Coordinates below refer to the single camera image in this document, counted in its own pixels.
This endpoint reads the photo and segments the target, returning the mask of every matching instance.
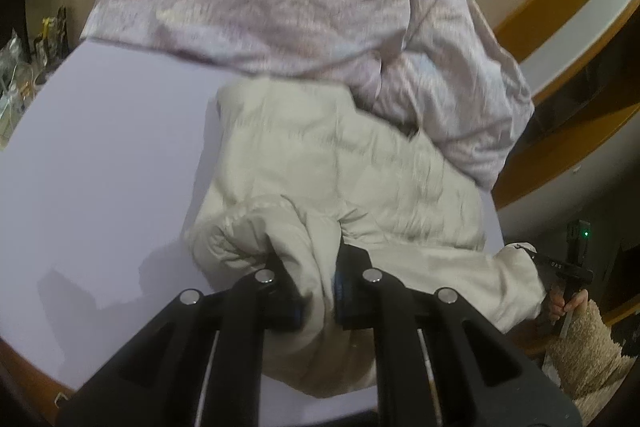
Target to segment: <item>bed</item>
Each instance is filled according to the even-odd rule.
[[[86,41],[27,111],[0,153],[0,337],[41,372],[77,389],[182,289],[214,290],[181,237],[216,163],[215,93],[237,77]],[[375,404],[375,388],[318,400],[263,377],[260,424]]]

